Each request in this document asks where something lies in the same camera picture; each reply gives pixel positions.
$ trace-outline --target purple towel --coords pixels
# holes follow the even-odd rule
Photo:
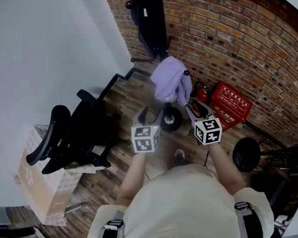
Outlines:
[[[159,64],[151,76],[155,83],[155,97],[162,102],[177,101],[180,105],[188,104],[192,91],[190,76],[186,76],[184,64],[174,57],[168,57]]]

